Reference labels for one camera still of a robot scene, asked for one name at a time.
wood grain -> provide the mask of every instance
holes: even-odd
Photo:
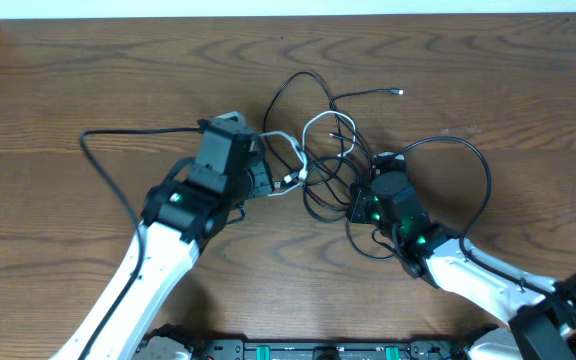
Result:
[[[340,94],[374,151],[449,134],[479,146],[494,180],[471,238],[527,270],[576,272],[576,15],[0,21],[0,358],[53,354],[86,316],[131,236],[85,161],[85,128],[192,125],[232,110],[260,129],[293,72]],[[297,131],[326,100],[289,88],[271,128]],[[315,148],[334,153],[313,130]],[[135,206],[197,135],[92,141]],[[437,144],[410,154],[431,215],[463,226],[483,193],[477,160]],[[270,159],[278,177],[282,168]],[[211,240],[154,326],[250,338],[460,336],[491,318],[374,263],[320,224],[299,194],[247,204]],[[362,246],[369,229],[354,226]]]

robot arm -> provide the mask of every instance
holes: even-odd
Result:
[[[90,359],[126,359],[134,354],[148,326],[170,291],[199,258],[196,241],[180,241],[181,233],[155,222],[142,226],[146,255],[140,277],[103,327],[89,353]],[[138,256],[137,236],[124,260],[79,329],[53,359],[76,359],[97,325],[130,277]]]
[[[137,279],[95,334],[135,269],[140,256],[135,233],[119,269],[55,359],[131,357],[163,301],[226,226],[229,213],[239,209],[243,218],[245,200],[274,190],[263,144],[239,113],[199,124],[203,138],[197,158],[179,161],[148,193],[139,228],[145,254]],[[259,152],[253,151],[255,144]],[[175,180],[184,167],[190,168],[185,180]]]
[[[430,221],[408,182],[403,157],[393,155],[377,157],[373,172],[351,186],[346,217],[375,225],[392,245],[375,241],[413,278],[465,297],[510,327],[512,337],[495,330],[475,342],[469,356],[576,359],[576,343],[568,338],[576,330],[571,311],[576,309],[576,274],[563,282],[530,274],[477,249],[468,239],[460,242],[456,232]]]

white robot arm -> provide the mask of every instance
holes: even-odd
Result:
[[[141,230],[146,238],[146,254],[139,277],[91,344],[87,352],[88,359],[132,357],[170,291],[199,258],[197,242],[181,241],[178,230],[158,222],[142,226]],[[53,359],[77,359],[82,354],[93,331],[134,270],[138,253],[135,234],[126,257],[99,300]]]
[[[515,278],[525,278],[539,284],[543,290],[555,291],[556,280],[533,275],[509,265],[474,247],[465,239],[466,248],[481,261]],[[483,269],[468,261],[459,247],[458,239],[450,239],[434,250],[427,261],[428,270],[437,285],[477,304],[508,325],[523,306],[534,306],[545,297]],[[472,360],[522,359],[517,343],[506,329],[499,328],[478,339],[468,350]]]

